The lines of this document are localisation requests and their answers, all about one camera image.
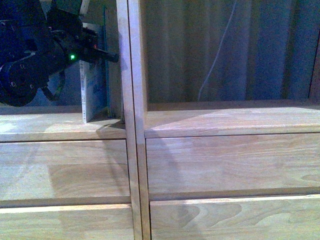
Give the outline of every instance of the white cable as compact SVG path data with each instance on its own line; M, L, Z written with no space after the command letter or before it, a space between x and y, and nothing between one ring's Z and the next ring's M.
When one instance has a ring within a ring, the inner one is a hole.
M217 62L217 59L218 59L218 57L219 57L219 53L220 53L222 44L224 43L224 39L225 39L226 33L227 33L227 31L228 31L230 22L231 22L231 20L232 20L232 18L233 18L233 16L234 16L237 2L238 2L238 0L235 0L235 1L234 1L233 8L232 8L232 12L231 12L231 15L230 15L230 17L229 17L229 21L228 21L228 23L227 23L227 25L226 25L226 27L225 27L224 33L223 33L223 35L222 35L222 38L221 38L221 41L220 41L220 44L219 44L218 52L216 53L215 58L214 58L214 61L213 61L213 64L212 64L212 66L211 66L211 68L210 68L210 71L209 71L209 73L207 74L207 76L206 76L206 78L205 78L205 80L204 80L204 82L203 82L203 84L202 84L202 86L201 86L201 88L200 88L200 90L199 90L199 93L198 93L198 102L200 101L202 90L204 89L205 85L207 84L207 82L208 82L208 80L209 80L209 77L210 77L210 75L211 75L211 73L212 73L212 71L213 71L213 69L214 69L214 67L215 67L215 65L216 65L216 62Z

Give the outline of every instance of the wooden drawer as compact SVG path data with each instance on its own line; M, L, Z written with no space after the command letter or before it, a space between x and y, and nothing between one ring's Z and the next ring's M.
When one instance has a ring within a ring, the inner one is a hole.
M318 240L320 195L150 203L152 240Z
M320 191L320 134L146 140L151 200Z
M0 209L2 240L133 240L128 204Z
M0 143L0 156L1 206L130 202L125 140Z

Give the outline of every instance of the wooden shelf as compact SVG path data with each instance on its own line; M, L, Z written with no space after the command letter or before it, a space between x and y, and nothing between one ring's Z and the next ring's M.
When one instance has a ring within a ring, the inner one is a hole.
M162 103L149 105L146 138L320 132L311 101Z
M97 116L94 121L84 124L79 107L8 107L0 110L0 142L126 138L125 125L119 119Z

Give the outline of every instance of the black cable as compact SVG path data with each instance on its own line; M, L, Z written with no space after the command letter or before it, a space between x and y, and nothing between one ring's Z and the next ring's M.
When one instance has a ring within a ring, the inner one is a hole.
M61 71L59 73L59 84L58 84L58 87L55 90L54 94L52 94L52 92L49 90L49 88L47 86L41 88L41 90L42 90L43 94L45 95L45 97L50 102L55 102L55 101L59 100L61 92L65 87L65 83L66 83L66 74L65 74L65 71Z

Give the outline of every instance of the wood grain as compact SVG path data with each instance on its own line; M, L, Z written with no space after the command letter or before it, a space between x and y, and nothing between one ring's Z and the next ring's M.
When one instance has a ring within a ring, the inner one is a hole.
M151 202L153 240L318 240L320 195Z
M146 140L144 135L145 120L148 108L148 65L146 54L146 34L144 28L145 7L146 5L144 0L128 0L142 235L144 240L150 240L151 234L148 197Z
M0 206L115 197L128 203L125 140L0 143L0 155Z
M38 113L33 107L23 111L12 115L0 113L0 142L126 138L125 125L118 119L102 118L84 124L80 112Z
M313 66L309 98L316 102L320 100L320 35Z
M118 20L118 29L119 29L119 48L121 53L120 64L121 64L123 106L124 106L125 128L126 128L126 143L127 143L134 239L142 240L143 236L142 236L136 125L135 125L134 96L133 96L133 82L132 82L128 1L117 0L116 4L117 4L117 20Z
M146 138L320 132L320 106L310 101L243 101L153 106Z
M154 138L146 146L153 200L320 192L319 133Z
M133 240L131 206L0 209L2 240Z

